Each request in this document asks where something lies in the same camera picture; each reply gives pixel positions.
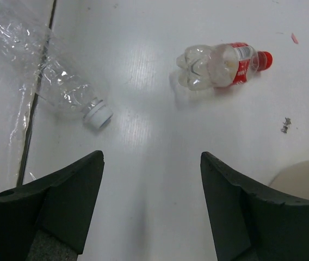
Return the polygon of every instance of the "white surface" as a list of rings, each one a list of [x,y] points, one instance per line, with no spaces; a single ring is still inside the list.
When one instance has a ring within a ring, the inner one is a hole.
[[[74,2],[58,1],[54,31],[72,44],[91,79],[94,72],[106,76],[114,116],[94,134],[40,103],[28,174],[38,178],[104,152],[79,261],[216,260],[201,152],[265,184],[309,159],[309,1]],[[261,78],[216,96],[186,98],[188,92],[170,86],[187,46],[236,41],[273,55]],[[285,117],[292,120],[288,134],[280,132]]]
[[[49,23],[53,0],[23,3]],[[32,98],[32,91],[21,88],[15,74],[0,62],[0,192],[16,185]]]

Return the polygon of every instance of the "white round object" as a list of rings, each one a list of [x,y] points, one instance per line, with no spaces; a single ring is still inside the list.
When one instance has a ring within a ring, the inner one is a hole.
[[[113,115],[104,101],[98,103],[92,110],[85,115],[84,123],[92,125],[94,128],[101,128]]]

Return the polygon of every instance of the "bottle with white cap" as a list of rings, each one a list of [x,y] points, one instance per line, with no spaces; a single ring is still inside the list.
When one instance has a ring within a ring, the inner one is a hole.
[[[84,123],[100,128],[112,111],[83,77],[64,42],[20,0],[0,0],[0,56],[12,65],[25,88],[59,113],[83,115]]]

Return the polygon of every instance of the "bottle label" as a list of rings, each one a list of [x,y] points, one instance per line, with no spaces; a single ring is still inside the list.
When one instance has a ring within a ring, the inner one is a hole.
[[[243,42],[230,43],[239,57],[239,67],[236,76],[231,85],[245,83],[247,81],[246,73],[250,65],[252,56],[252,47]]]

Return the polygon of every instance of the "bottle body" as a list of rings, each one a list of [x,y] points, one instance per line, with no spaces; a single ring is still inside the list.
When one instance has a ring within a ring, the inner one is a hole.
[[[20,0],[0,0],[1,57],[26,84],[34,87],[40,81],[36,92],[56,111],[81,113],[86,120],[103,101],[97,98],[95,87],[82,77],[79,66],[66,50],[63,41]],[[103,115],[109,119],[112,112],[107,109]]]
[[[249,81],[257,71],[267,69],[271,55],[246,43],[188,47],[177,65],[182,69],[179,83],[191,90],[223,88]]]

